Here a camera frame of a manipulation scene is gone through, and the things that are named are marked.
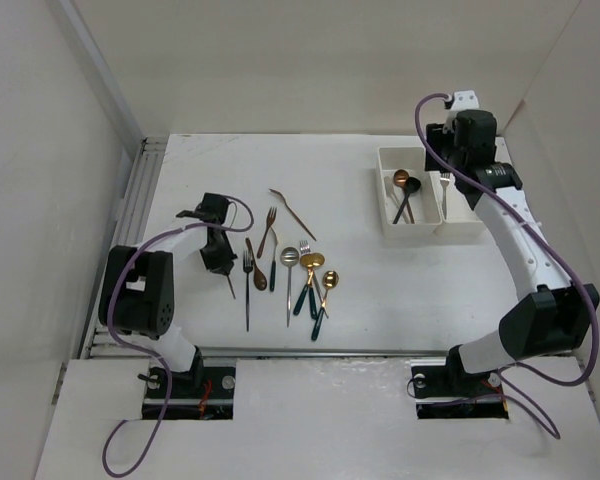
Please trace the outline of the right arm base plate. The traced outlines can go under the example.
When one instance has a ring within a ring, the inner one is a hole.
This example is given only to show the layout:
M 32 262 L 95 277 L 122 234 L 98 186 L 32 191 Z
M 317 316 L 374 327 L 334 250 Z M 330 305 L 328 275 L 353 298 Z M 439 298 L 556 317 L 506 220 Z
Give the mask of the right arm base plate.
M 410 385 L 419 420 L 509 418 L 494 372 L 452 378 L 442 364 L 416 362 L 411 364 Z

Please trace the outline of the small copper ridged spoon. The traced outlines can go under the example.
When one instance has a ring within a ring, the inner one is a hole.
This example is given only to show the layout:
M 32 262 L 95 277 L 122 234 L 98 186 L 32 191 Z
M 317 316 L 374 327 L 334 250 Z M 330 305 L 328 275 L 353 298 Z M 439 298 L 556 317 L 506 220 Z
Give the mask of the small copper ridged spoon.
M 226 280 L 228 282 L 228 286 L 229 286 L 232 298 L 234 300 L 236 300 L 236 293 L 235 293 L 235 289 L 234 289 L 234 286 L 233 286 L 233 283 L 232 283 L 232 280 L 231 280 L 231 276 L 230 276 L 230 274 L 227 274 L 227 275 L 225 275 L 225 277 L 226 277 Z

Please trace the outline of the copper round spoon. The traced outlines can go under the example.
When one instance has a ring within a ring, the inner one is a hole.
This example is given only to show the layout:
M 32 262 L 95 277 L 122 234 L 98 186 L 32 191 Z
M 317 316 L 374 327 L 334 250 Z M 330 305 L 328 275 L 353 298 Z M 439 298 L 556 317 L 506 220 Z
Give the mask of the copper round spoon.
M 403 193 L 402 202 L 398 207 L 398 211 L 393 221 L 394 224 L 397 224 L 404 213 L 406 205 L 408 204 L 409 195 L 411 194 L 409 173 L 406 170 L 398 169 L 393 175 L 393 184 L 399 187 Z

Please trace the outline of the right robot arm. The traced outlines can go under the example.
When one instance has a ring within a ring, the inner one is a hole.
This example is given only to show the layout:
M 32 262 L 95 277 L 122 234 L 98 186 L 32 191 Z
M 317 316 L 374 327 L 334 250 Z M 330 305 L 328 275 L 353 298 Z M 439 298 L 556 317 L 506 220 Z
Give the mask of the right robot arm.
M 453 174 L 457 190 L 489 230 L 518 298 L 494 332 L 449 351 L 443 381 L 450 391 L 464 394 L 478 384 L 480 374 L 514 364 L 525 367 L 529 358 L 575 350 L 589 339 L 589 361 L 575 381 L 581 384 L 599 353 L 599 293 L 549 246 L 518 173 L 495 158 L 496 130 L 492 113 L 463 108 L 444 123 L 418 131 L 427 161 Z

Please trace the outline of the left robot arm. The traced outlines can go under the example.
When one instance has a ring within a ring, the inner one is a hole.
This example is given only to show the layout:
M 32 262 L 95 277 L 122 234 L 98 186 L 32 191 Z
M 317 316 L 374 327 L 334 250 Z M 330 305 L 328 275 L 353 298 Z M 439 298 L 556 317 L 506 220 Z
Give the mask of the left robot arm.
M 108 255 L 100 323 L 141 352 L 158 354 L 181 396 L 197 394 L 204 373 L 198 348 L 173 324 L 175 266 L 199 254 L 207 272 L 228 277 L 236 255 L 224 226 L 236 208 L 228 197 L 206 193 L 195 209 L 179 212 L 165 232 L 143 243 L 117 245 Z

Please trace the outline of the black round spoon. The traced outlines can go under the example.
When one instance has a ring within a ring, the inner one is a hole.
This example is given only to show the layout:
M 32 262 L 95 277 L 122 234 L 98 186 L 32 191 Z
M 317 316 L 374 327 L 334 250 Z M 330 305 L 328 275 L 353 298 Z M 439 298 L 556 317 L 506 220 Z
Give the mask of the black round spoon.
M 403 200 L 398 207 L 398 212 L 394 217 L 393 224 L 396 225 L 398 223 L 399 217 L 404 213 L 404 210 L 407 210 L 410 223 L 414 224 L 415 219 L 410 205 L 410 197 L 420 190 L 421 181 L 412 176 L 395 176 L 393 183 L 403 191 Z

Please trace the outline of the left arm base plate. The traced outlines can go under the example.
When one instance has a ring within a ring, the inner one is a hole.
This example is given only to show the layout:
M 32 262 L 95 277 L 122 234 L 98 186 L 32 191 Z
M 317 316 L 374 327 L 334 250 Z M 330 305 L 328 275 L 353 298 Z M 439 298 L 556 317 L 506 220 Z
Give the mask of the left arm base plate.
M 192 380 L 185 373 L 173 374 L 171 397 L 165 420 L 231 420 L 234 413 L 234 366 L 208 366 L 201 380 Z M 166 372 L 152 366 L 147 375 L 138 378 L 146 383 L 141 407 L 143 420 L 157 420 L 167 393 Z

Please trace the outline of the black fork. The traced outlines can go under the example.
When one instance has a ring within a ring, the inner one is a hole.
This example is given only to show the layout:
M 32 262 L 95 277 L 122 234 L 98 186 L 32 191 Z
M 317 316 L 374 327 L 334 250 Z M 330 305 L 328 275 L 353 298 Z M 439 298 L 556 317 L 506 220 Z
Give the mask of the black fork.
M 250 275 L 253 272 L 253 259 L 248 249 L 243 252 L 243 272 L 245 274 L 245 329 L 250 331 Z

